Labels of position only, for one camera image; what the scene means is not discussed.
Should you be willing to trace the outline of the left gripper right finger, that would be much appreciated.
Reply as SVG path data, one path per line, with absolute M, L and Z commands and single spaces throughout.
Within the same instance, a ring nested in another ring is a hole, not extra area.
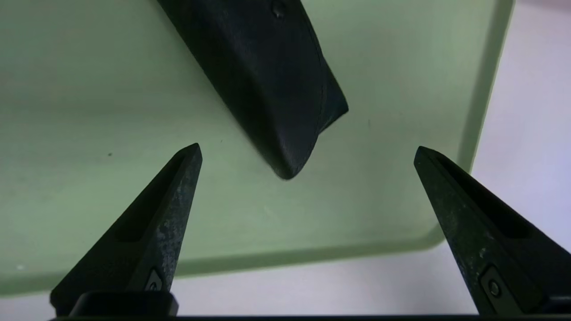
M 569 315 L 571 256 L 445 155 L 414 166 L 481 315 Z

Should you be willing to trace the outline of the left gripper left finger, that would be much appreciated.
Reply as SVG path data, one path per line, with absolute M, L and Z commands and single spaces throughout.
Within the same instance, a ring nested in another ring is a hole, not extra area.
M 51 291 L 55 309 L 89 292 L 169 291 L 203 162 L 198 144 L 177 152 Z

